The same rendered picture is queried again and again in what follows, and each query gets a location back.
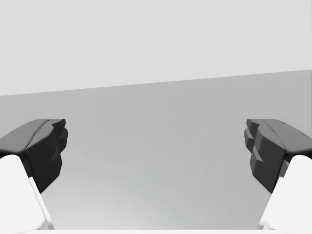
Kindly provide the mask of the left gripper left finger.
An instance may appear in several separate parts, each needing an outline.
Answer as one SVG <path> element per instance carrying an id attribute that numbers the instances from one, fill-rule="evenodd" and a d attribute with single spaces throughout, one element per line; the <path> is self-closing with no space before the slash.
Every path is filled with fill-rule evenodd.
<path id="1" fill-rule="evenodd" d="M 0 137 L 0 230 L 54 229 L 41 194 L 60 175 L 64 119 L 35 119 Z"/>

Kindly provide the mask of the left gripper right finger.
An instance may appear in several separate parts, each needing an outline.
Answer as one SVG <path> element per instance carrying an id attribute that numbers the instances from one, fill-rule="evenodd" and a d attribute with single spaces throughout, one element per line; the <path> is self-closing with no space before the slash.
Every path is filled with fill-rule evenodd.
<path id="1" fill-rule="evenodd" d="M 271 194 L 261 230 L 312 230 L 312 138 L 276 119 L 248 119 L 254 178 Z"/>

